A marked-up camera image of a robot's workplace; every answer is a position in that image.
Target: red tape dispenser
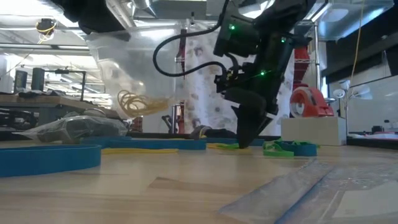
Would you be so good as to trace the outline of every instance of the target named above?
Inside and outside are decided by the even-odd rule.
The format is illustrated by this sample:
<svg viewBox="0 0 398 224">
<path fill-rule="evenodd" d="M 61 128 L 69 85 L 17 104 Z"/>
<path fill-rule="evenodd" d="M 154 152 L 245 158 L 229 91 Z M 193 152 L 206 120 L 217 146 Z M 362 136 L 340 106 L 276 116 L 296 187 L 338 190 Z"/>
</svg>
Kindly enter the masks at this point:
<svg viewBox="0 0 398 224">
<path fill-rule="evenodd" d="M 312 87 L 298 87 L 290 97 L 290 112 L 295 118 L 334 116 L 321 91 Z"/>
</svg>

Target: clear plastic bag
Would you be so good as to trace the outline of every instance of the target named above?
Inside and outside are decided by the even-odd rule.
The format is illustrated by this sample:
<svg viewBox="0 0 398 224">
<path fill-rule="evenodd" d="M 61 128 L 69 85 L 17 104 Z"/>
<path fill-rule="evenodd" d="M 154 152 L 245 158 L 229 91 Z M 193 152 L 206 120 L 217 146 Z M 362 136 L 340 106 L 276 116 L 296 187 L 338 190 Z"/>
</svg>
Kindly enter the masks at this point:
<svg viewBox="0 0 398 224">
<path fill-rule="evenodd" d="M 106 91 L 112 96 L 113 109 L 120 117 L 132 117 L 123 109 L 126 100 L 119 103 L 122 90 L 149 101 L 131 106 L 134 116 L 157 113 L 175 103 L 175 79 L 160 74 L 154 67 L 152 56 L 163 40 L 179 34 L 180 30 L 180 26 L 134 27 L 128 31 L 87 36 L 87 45 L 101 70 Z M 179 41 L 173 41 L 158 54 L 159 66 L 166 72 L 176 71 L 178 45 Z M 147 110 L 146 106 L 153 101 L 162 106 Z"/>
<path fill-rule="evenodd" d="M 219 213 L 244 223 L 278 222 L 332 168 L 328 164 L 311 161 L 224 206 Z"/>
<path fill-rule="evenodd" d="M 397 223 L 398 164 L 337 167 L 279 223 Z"/>
<path fill-rule="evenodd" d="M 115 119 L 94 116 L 74 116 L 24 131 L 21 134 L 40 142 L 63 141 L 78 143 L 90 136 L 125 136 L 127 128 Z"/>
</svg>

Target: black object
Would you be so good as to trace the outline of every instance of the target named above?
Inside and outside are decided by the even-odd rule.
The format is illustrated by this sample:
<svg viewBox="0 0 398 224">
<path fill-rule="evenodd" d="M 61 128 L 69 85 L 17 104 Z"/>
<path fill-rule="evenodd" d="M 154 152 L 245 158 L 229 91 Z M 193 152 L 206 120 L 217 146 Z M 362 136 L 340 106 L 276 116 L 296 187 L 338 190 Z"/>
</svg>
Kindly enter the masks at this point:
<svg viewBox="0 0 398 224">
<path fill-rule="evenodd" d="M 20 89 L 26 88 L 27 72 L 16 70 L 14 82 L 14 94 L 18 93 Z"/>
<path fill-rule="evenodd" d="M 63 15 L 72 22 L 78 22 L 79 27 L 86 34 L 92 32 L 105 33 L 124 30 L 124 27 L 113 16 L 106 6 L 105 0 L 51 0 L 60 6 Z M 130 35 L 120 35 L 122 40 L 128 41 Z"/>
<path fill-rule="evenodd" d="M 372 127 L 372 134 L 378 133 L 378 132 L 383 132 L 384 128 L 382 126 L 373 126 Z"/>
<path fill-rule="evenodd" d="M 20 92 L 18 96 L 25 99 L 35 98 L 36 96 L 66 96 L 67 94 L 61 90 L 49 90 L 45 93 L 36 93 L 32 91 Z"/>
<path fill-rule="evenodd" d="M 31 89 L 32 90 L 44 90 L 44 73 L 45 70 L 41 68 L 33 68 L 32 72 L 32 84 L 31 84 Z"/>
<path fill-rule="evenodd" d="M 375 148 L 381 148 L 381 149 L 398 149 L 398 141 L 391 140 L 391 139 L 347 138 L 347 145 L 362 146 L 362 147 L 375 147 Z"/>
<path fill-rule="evenodd" d="M 36 29 L 43 35 L 52 35 L 54 33 L 55 23 L 52 19 L 42 19 L 37 23 Z"/>
<path fill-rule="evenodd" d="M 162 116 L 162 120 L 166 123 L 169 128 L 169 134 L 173 134 L 172 132 L 172 117 L 170 115 Z"/>
<path fill-rule="evenodd" d="M 18 131 L 24 131 L 30 128 L 34 128 L 36 124 L 37 119 L 35 118 L 33 112 L 0 109 L 0 126 L 2 127 L 14 128 Z"/>
<path fill-rule="evenodd" d="M 236 134 L 227 129 L 209 129 L 205 133 L 208 138 L 236 138 Z"/>
<path fill-rule="evenodd" d="M 311 38 L 291 34 L 294 25 L 311 10 L 315 0 L 276 1 L 259 17 L 250 19 L 237 11 L 227 11 L 214 54 L 226 55 L 233 62 L 228 74 L 215 78 L 217 92 L 239 103 L 233 107 L 238 117 L 238 143 L 249 146 L 272 121 L 267 114 L 277 115 L 277 95 L 291 53 L 308 45 Z M 230 55 L 256 55 L 254 63 L 238 65 Z"/>
</svg>

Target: robotic arm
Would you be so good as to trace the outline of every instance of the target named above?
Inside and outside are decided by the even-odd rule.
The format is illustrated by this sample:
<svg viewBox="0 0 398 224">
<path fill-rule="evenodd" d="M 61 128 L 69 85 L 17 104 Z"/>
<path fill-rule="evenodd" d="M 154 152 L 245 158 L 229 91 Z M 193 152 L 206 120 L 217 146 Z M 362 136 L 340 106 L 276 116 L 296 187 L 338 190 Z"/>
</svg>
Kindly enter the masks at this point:
<svg viewBox="0 0 398 224">
<path fill-rule="evenodd" d="M 259 17 L 250 19 L 240 15 L 238 9 L 229 6 L 226 0 L 214 28 L 165 40 L 154 52 L 154 65 L 160 73 L 170 77 L 187 75 L 208 65 L 220 66 L 223 72 L 215 77 L 216 89 L 224 99 L 240 104 L 239 108 L 233 107 L 238 118 L 238 143 L 240 148 L 247 147 L 278 114 L 277 95 L 291 53 L 294 48 L 306 46 L 311 41 L 290 31 L 308 14 L 315 1 L 276 0 Z M 232 60 L 233 66 L 228 70 L 219 62 L 208 62 L 185 73 L 169 74 L 157 65 L 157 52 L 166 43 L 207 34 L 219 27 L 213 53 Z M 239 65 L 232 54 L 241 57 L 255 55 L 256 59 L 253 63 Z"/>
</svg>

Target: yellow cable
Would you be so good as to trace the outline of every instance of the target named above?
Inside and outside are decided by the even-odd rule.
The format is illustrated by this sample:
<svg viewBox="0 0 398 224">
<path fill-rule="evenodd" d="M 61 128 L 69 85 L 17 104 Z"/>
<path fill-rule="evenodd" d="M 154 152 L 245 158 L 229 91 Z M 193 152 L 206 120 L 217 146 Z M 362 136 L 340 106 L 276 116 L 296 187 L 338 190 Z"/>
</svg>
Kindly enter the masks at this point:
<svg viewBox="0 0 398 224">
<path fill-rule="evenodd" d="M 363 21 L 364 8 L 365 8 L 365 0 L 362 0 L 362 10 L 361 10 L 361 17 L 359 19 L 358 38 L 356 40 L 355 59 L 354 59 L 353 71 L 351 72 L 351 78 L 350 78 L 349 84 L 348 84 L 348 90 L 350 89 L 351 82 L 353 81 L 353 77 L 354 77 L 354 73 L 355 73 L 355 67 L 356 67 L 356 62 L 358 60 L 358 51 L 359 51 L 359 43 L 360 43 L 360 40 L 361 40 L 361 31 L 362 31 L 362 21 Z"/>
<path fill-rule="evenodd" d="M 172 154 L 178 153 L 178 149 L 136 149 L 136 148 L 112 148 L 103 149 L 103 155 L 111 154 Z"/>
<path fill-rule="evenodd" d="M 150 98 L 135 95 L 127 90 L 118 93 L 118 102 L 126 115 L 131 118 L 158 113 L 169 108 L 170 98 Z"/>
</svg>

